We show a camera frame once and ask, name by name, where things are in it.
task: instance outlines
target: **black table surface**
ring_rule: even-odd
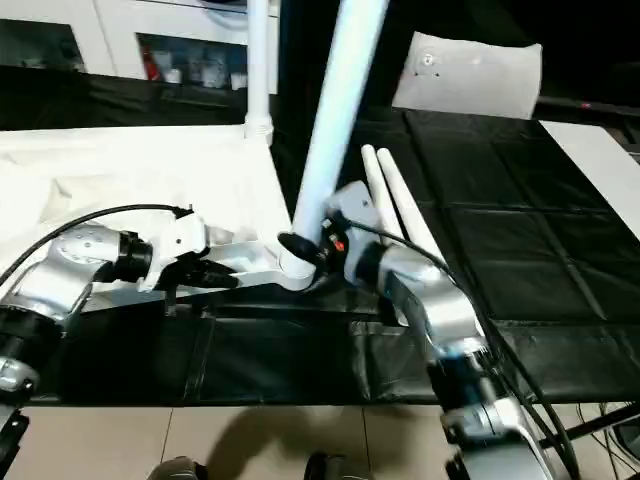
[[[312,115],[274,103],[274,164],[295,206]],[[242,95],[0,68],[0,129],[242,123]],[[391,150],[452,268],[552,402],[640,394],[640,245],[537,122],[362,112],[359,147]],[[75,405],[434,403],[389,306],[339,280],[82,315],[34,402]]]

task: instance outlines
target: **glass cabinet door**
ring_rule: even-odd
[[[238,90],[247,87],[247,47],[137,34],[148,80]]]
[[[86,72],[69,25],[0,19],[0,65]]]

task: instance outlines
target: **white fabric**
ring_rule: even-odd
[[[542,47],[508,48],[414,33],[394,107],[531,118]]]
[[[0,271],[66,221],[132,203],[192,205],[213,238],[277,245],[291,222],[273,161],[264,141],[243,135],[242,126],[0,133]],[[143,239],[172,221],[162,211],[99,220]]]

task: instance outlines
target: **white cabinet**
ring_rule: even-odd
[[[116,73],[93,0],[0,2],[0,64]]]
[[[162,52],[164,68],[178,67],[180,83],[201,83],[202,65],[211,57],[226,55],[224,68],[246,75],[248,16],[241,2],[215,4],[203,0],[95,0],[106,37],[115,74],[121,77],[148,78],[150,50]],[[277,93],[279,4],[269,10],[269,90]]]

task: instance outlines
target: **tile floor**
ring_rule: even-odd
[[[585,417],[597,406],[583,406]],[[566,426],[573,405],[558,412]],[[29,408],[31,426],[9,480],[146,480],[162,460],[187,455],[212,480],[301,480],[315,451],[347,454],[379,480],[445,480],[452,453],[438,407]],[[613,479],[592,438],[574,442],[585,480]],[[553,458],[559,478],[566,474]],[[620,465],[620,477],[633,472]]]

